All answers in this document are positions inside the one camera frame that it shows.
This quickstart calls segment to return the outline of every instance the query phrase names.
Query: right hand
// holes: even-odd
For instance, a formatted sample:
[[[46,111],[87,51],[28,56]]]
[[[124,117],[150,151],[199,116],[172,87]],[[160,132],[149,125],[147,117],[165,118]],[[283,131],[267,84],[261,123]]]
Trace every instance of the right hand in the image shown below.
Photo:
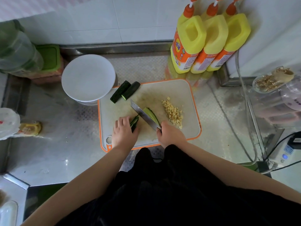
[[[167,121],[161,123],[162,133],[157,129],[157,137],[162,147],[174,144],[179,147],[182,143],[187,142],[184,134],[176,127],[169,125]]]

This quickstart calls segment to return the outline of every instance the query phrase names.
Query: cucumber piece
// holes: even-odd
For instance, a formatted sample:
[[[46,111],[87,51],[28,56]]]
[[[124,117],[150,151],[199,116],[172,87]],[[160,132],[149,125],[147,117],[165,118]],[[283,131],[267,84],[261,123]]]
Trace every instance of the cucumber piece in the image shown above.
[[[128,88],[123,94],[121,94],[121,96],[123,97],[123,99],[127,100],[136,92],[136,90],[139,87],[140,87],[140,83],[139,82],[134,82],[130,86],[130,88]]]
[[[119,98],[121,98],[121,95],[128,89],[130,88],[131,84],[125,80],[120,86],[119,88],[115,91],[115,93],[112,95],[112,97],[110,98],[110,100],[113,103],[116,103],[118,101]]]
[[[153,113],[153,111],[149,108],[149,107],[145,107],[144,109],[143,109],[143,111],[153,120],[153,121],[155,121],[155,123],[157,124],[157,125],[159,125],[160,126],[160,122],[159,122],[159,120],[158,120],[158,118],[156,117],[156,115]]]
[[[132,132],[134,132],[135,128],[137,127],[138,120],[139,120],[139,115],[135,116],[133,120],[130,122]]]

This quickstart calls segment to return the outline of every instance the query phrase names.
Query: black cable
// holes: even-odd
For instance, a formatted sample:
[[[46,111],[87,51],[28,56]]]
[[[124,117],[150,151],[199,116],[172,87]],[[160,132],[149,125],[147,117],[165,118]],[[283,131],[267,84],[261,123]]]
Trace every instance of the black cable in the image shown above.
[[[300,160],[300,161],[297,161],[297,162],[294,162],[294,163],[292,163],[292,164],[289,164],[289,165],[287,165],[287,166],[285,166],[285,167],[281,167],[281,168],[278,168],[278,169],[272,170],[271,172],[273,172],[273,171],[279,171],[279,170],[282,170],[282,169],[284,169],[284,168],[287,168],[287,167],[293,166],[293,165],[295,165],[295,164],[297,164],[297,163],[300,163],[300,162],[301,162],[301,160]]]
[[[299,132],[294,132],[292,134],[289,134],[288,136],[284,137],[282,140],[280,140],[276,145],[275,147],[273,147],[273,149],[271,150],[271,152],[267,155],[267,157],[263,160],[264,162],[269,159],[269,156],[274,152],[274,150],[279,146],[279,144],[281,144],[282,141],[284,141],[285,139],[287,139],[288,137],[292,136],[292,135],[295,135],[297,133],[301,133],[301,131]]]

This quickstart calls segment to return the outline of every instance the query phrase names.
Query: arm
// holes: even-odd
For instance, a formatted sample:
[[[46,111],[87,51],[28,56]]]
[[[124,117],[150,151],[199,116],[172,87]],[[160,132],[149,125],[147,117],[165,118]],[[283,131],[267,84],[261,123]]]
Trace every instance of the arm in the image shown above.
[[[138,134],[138,128],[132,133],[129,117],[119,118],[112,134],[112,150],[50,197],[22,226],[55,225],[81,205],[103,195],[135,145]]]
[[[163,121],[161,125],[162,133],[157,130],[157,136],[164,148],[170,144],[176,145],[195,161],[206,167],[226,185],[268,191],[301,204],[301,194],[292,188],[188,143],[184,134],[179,129],[168,125],[166,121]]]

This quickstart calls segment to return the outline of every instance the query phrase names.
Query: kitchen knife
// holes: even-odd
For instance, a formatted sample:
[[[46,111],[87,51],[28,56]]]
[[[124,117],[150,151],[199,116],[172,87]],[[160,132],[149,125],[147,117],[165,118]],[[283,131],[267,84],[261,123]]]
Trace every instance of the kitchen knife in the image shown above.
[[[155,121],[152,120],[133,100],[131,99],[131,107],[136,111],[136,113],[142,117],[143,120],[145,120],[146,123],[148,123],[155,131],[157,131],[157,128],[161,130],[161,127],[156,124]]]

